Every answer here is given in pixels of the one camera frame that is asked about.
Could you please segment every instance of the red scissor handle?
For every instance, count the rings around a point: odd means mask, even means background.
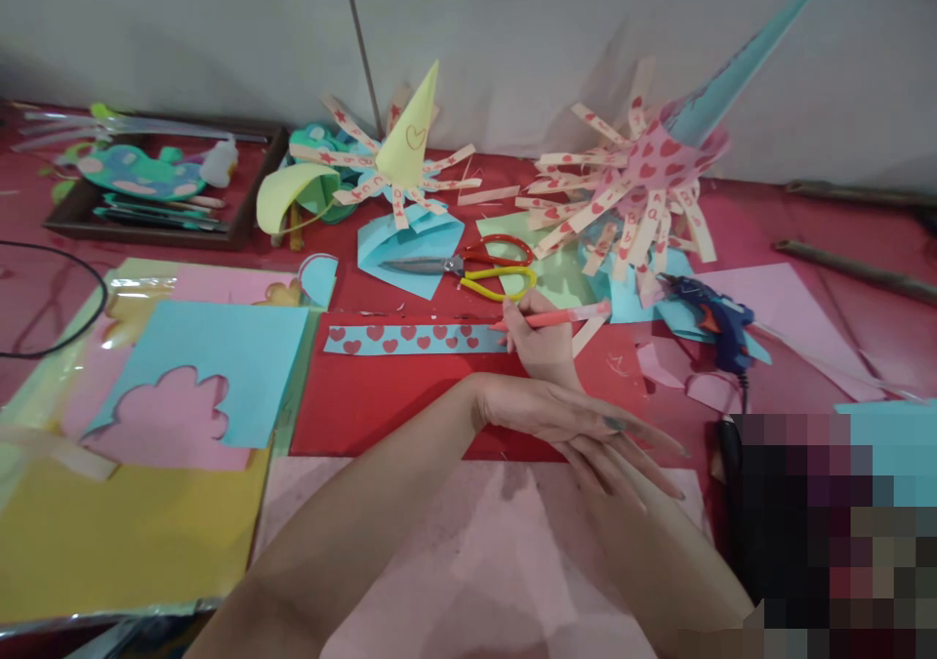
[[[520,249],[524,254],[527,255],[527,258],[523,261],[516,261],[515,259],[502,259],[501,257],[493,257],[488,253],[486,244],[491,242],[504,242],[506,244],[513,244],[515,247]],[[478,261],[484,262],[486,264],[493,264],[494,266],[530,266],[534,261],[534,252],[531,250],[527,243],[521,239],[518,239],[515,236],[510,234],[489,234],[481,238],[481,241],[475,242],[470,246],[467,246],[462,250],[462,259],[463,261]]]

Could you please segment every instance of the white wall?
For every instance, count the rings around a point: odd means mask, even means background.
[[[695,88],[787,0],[356,0],[381,115],[440,59],[430,141],[536,155],[592,139],[637,59]],[[937,0],[814,0],[739,99],[726,177],[937,186]],[[0,0],[0,94],[295,124],[372,119],[346,0]]]

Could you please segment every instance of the heart-patterned paper strip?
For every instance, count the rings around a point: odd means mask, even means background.
[[[332,327],[324,351],[353,356],[493,353],[507,351],[498,344],[502,337],[484,324],[354,325]]]

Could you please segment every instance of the paper cone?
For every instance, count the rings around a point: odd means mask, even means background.
[[[438,69],[439,62],[436,62],[375,158],[378,172],[393,185],[418,187],[423,181],[423,163],[427,153],[427,134]]]

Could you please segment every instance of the yellow paper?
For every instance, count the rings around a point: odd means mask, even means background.
[[[378,171],[387,176],[393,185],[411,188],[423,182],[423,160],[427,153],[427,135],[432,119],[432,99],[436,94],[438,69],[439,62],[436,62],[378,152]]]
[[[0,624],[223,597],[244,576],[269,450],[243,472],[33,462],[0,515]]]
[[[339,172],[321,164],[302,163],[274,171],[261,183],[257,194],[257,224],[267,234],[279,233],[280,221],[290,204],[304,191],[321,193],[322,181],[329,176],[334,177],[335,188],[338,188]]]

